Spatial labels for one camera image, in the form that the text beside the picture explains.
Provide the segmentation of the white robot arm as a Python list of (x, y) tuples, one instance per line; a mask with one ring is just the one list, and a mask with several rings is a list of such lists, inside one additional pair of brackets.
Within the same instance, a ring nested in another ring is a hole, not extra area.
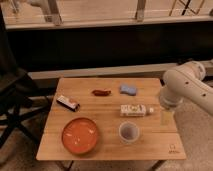
[(213, 117), (213, 88), (202, 82), (205, 76), (206, 69), (198, 61), (168, 69), (163, 74), (164, 86), (158, 95), (160, 105), (171, 110), (187, 99)]

